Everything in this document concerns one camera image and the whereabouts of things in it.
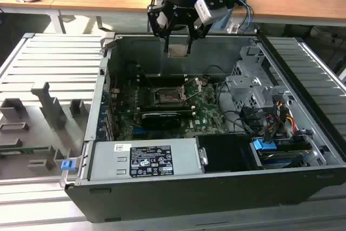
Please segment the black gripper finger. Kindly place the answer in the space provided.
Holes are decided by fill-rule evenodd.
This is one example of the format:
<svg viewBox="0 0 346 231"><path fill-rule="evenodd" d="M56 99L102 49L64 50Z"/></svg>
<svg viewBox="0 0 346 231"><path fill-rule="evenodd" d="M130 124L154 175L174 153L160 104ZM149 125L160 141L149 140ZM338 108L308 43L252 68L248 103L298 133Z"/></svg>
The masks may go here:
<svg viewBox="0 0 346 231"><path fill-rule="evenodd" d="M192 42L199 38L205 37L206 26L201 22L201 19L196 11L190 11L187 13L186 24L189 35L187 41L187 54L190 54Z"/></svg>
<svg viewBox="0 0 346 231"><path fill-rule="evenodd" d="M176 25L176 16L172 3L148 5L148 20L155 36L165 40L164 52L168 52L169 36Z"/></svg>

